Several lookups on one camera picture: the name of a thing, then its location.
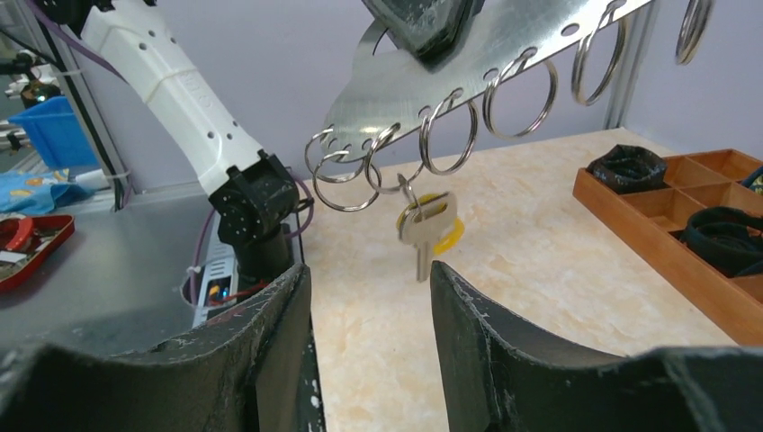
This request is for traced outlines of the metal key holder plate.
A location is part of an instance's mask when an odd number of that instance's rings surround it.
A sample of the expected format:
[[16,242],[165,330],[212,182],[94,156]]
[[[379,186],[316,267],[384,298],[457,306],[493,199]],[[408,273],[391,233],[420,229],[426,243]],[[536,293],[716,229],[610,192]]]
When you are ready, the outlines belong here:
[[526,128],[534,132],[550,113],[560,86],[552,58],[574,47],[570,92],[580,105],[595,104],[623,63],[628,18],[642,1],[500,1],[470,16],[455,44],[427,64],[399,49],[378,54],[390,26],[376,19],[359,40],[349,83],[315,135],[323,162],[357,162],[374,195],[396,194],[384,186],[375,154],[411,134],[418,135],[421,168],[441,174],[431,157],[430,135],[437,118],[466,105],[468,144],[457,160],[466,163],[480,126],[497,134],[493,102],[500,86],[538,65],[550,87],[543,109]]

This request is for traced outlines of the black rolled belt middle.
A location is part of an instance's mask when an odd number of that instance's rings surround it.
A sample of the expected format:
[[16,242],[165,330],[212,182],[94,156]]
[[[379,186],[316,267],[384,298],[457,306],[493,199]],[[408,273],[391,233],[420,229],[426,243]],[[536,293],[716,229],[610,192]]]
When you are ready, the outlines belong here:
[[762,274],[761,214],[708,207],[689,217],[679,239],[726,277]]

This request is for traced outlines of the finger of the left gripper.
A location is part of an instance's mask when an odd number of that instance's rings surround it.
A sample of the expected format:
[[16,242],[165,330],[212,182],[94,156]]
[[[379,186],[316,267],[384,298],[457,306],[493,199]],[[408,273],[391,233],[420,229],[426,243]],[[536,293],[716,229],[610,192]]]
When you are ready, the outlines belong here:
[[484,6],[482,0],[363,0],[396,48],[419,63],[435,66]]

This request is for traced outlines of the black rolled belt left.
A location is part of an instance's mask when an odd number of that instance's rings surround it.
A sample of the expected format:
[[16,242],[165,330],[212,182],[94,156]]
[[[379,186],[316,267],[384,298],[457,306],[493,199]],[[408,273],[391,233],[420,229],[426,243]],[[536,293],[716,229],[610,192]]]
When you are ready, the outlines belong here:
[[617,194],[656,190],[664,185],[668,165],[647,148],[616,144],[591,161],[586,170]]

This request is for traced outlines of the silver key yellow cap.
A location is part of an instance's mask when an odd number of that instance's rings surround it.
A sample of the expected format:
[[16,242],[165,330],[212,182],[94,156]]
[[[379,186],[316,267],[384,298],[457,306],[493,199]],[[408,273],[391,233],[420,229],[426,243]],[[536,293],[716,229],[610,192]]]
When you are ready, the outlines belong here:
[[416,250],[420,283],[428,279],[434,258],[456,246],[465,232],[453,192],[420,196],[400,214],[397,227],[400,242]]

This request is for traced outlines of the orange wooden compartment tray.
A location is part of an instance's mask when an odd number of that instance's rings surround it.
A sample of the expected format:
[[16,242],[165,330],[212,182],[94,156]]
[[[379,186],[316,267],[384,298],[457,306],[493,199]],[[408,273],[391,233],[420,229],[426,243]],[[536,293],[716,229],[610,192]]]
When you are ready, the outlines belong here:
[[761,160],[736,149],[665,157],[663,184],[618,194],[586,168],[573,196],[735,342],[762,343],[762,276],[727,277],[679,239],[690,216],[727,205],[760,214],[762,197],[742,181]]

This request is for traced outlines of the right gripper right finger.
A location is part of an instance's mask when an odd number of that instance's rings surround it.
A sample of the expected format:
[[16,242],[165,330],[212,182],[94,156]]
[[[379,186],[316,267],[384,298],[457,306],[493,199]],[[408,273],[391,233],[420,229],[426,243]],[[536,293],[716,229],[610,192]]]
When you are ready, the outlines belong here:
[[618,356],[557,336],[448,264],[430,292],[452,431],[759,431],[762,351],[664,346]]

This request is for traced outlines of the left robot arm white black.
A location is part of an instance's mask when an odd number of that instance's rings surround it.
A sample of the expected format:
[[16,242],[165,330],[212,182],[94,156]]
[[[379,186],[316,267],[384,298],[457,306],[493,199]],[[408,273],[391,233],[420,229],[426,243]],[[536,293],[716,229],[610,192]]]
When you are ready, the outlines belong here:
[[299,190],[278,157],[243,131],[166,26],[153,1],[32,1],[36,18],[125,81],[190,162],[240,280],[290,265],[283,220]]

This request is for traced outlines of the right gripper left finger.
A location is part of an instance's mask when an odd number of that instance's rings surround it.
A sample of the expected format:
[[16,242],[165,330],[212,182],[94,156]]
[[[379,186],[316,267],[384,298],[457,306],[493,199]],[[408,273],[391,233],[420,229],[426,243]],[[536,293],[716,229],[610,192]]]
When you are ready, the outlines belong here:
[[143,352],[50,343],[1,353],[4,431],[321,431],[311,273]]

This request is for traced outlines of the red tray with tools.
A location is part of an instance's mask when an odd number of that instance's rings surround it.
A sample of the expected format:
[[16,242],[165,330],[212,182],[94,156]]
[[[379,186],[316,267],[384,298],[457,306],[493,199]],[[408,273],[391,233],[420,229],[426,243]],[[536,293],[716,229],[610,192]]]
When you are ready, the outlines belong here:
[[1,293],[18,289],[75,232],[67,214],[1,216]]

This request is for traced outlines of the blue plastic bin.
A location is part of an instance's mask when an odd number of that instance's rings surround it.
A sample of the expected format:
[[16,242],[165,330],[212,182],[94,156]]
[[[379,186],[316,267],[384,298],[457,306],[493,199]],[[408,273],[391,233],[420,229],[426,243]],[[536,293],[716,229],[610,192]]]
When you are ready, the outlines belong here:
[[98,160],[65,96],[55,96],[8,118],[21,127],[48,168],[93,167]]

